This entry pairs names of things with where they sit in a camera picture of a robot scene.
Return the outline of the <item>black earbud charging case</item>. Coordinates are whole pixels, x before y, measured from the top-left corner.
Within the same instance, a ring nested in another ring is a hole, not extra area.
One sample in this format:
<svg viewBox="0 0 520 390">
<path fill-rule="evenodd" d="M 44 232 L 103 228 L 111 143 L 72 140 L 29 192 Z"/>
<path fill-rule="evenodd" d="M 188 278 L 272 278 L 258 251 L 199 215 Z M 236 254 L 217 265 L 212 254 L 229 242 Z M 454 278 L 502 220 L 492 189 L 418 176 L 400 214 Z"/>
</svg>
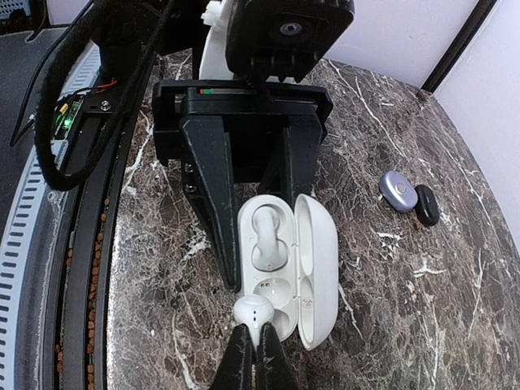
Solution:
<svg viewBox="0 0 520 390">
<path fill-rule="evenodd" d="M 440 220 L 440 210 L 435 194 L 425 184 L 417 185 L 415 191 L 418 195 L 418 202 L 414 210 L 419 222 L 427 227 L 435 226 Z"/>
</svg>

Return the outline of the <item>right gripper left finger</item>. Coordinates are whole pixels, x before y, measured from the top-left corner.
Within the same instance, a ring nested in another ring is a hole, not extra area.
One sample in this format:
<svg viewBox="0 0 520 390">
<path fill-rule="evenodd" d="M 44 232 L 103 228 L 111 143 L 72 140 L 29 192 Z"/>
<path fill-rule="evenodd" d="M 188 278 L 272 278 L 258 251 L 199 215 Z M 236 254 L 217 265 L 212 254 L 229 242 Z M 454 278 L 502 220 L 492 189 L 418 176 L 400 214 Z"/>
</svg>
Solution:
<svg viewBox="0 0 520 390">
<path fill-rule="evenodd" d="M 250 390 L 253 382 L 254 343 L 245 324 L 234 327 L 210 390 Z"/>
</svg>

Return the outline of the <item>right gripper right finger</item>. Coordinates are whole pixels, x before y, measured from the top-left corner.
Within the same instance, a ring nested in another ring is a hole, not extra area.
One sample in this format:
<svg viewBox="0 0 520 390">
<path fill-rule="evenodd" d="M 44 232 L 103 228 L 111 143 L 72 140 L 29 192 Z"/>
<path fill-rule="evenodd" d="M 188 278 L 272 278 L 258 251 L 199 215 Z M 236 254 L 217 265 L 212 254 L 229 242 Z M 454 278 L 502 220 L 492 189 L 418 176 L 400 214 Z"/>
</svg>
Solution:
<svg viewBox="0 0 520 390">
<path fill-rule="evenodd" d="M 256 386 L 262 390 L 298 389 L 295 372 L 271 323 L 265 323 L 256 349 Z"/>
</svg>

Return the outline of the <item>white earbud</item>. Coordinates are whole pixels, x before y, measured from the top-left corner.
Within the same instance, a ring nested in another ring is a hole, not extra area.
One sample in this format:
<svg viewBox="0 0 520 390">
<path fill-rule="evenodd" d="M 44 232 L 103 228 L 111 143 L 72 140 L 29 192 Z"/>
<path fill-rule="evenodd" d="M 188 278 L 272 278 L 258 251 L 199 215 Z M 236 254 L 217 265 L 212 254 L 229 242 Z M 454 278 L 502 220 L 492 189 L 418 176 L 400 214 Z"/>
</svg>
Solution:
<svg viewBox="0 0 520 390">
<path fill-rule="evenodd" d="M 247 326 L 254 347 L 259 346 L 262 327 L 273 320 L 274 314 L 271 302 L 256 294 L 239 298 L 233 306 L 235 322 Z"/>
<path fill-rule="evenodd" d="M 284 247 L 277 239 L 279 225 L 277 213 L 269 206 L 260 207 L 253 215 L 253 227 L 258 235 L 253 265 L 260 271 L 274 271 L 285 264 Z"/>
</svg>

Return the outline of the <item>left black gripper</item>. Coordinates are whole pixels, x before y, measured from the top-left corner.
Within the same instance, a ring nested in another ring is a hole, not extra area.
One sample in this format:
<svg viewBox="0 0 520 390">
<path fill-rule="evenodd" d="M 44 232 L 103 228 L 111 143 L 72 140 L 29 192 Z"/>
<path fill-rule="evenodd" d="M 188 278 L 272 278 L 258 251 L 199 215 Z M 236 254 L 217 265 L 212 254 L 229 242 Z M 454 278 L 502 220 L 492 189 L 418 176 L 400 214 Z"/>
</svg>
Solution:
<svg viewBox="0 0 520 390">
<path fill-rule="evenodd" d="M 300 84 L 163 80 L 154 86 L 152 107 L 157 159 L 166 166 L 181 156 L 184 195 L 210 238 L 224 286 L 236 293 L 234 179 L 260 182 L 258 194 L 287 203 L 310 194 L 330 95 Z"/>
</svg>

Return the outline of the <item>purple charging case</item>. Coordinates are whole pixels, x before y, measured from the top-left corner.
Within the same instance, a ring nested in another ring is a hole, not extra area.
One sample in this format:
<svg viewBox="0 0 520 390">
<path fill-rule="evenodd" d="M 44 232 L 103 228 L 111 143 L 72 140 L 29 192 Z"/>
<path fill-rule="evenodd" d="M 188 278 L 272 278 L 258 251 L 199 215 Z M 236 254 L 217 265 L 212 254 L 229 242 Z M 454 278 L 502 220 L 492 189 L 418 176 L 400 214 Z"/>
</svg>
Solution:
<svg viewBox="0 0 520 390">
<path fill-rule="evenodd" d="M 397 212 L 411 212 L 418 203 L 418 194 L 412 184 L 398 171 L 387 171 L 379 181 L 379 191 Z"/>
</svg>

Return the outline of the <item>white charging case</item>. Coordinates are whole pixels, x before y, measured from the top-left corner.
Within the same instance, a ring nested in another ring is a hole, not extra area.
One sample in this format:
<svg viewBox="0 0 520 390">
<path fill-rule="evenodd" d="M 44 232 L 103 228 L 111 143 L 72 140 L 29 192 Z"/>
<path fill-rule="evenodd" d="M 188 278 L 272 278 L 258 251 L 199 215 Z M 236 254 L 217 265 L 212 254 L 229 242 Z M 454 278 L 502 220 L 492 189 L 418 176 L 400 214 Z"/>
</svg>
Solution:
<svg viewBox="0 0 520 390">
<path fill-rule="evenodd" d="M 285 264 L 274 271 L 253 265 L 258 241 L 253 216 L 263 206 L 279 218 L 277 239 L 284 247 Z M 321 345 L 338 315 L 339 252 L 336 225 L 316 199 L 300 194 L 294 206 L 272 195 L 249 199 L 238 214 L 240 298 L 256 294 L 274 306 L 271 324 L 280 340 L 298 332 L 305 349 Z"/>
</svg>

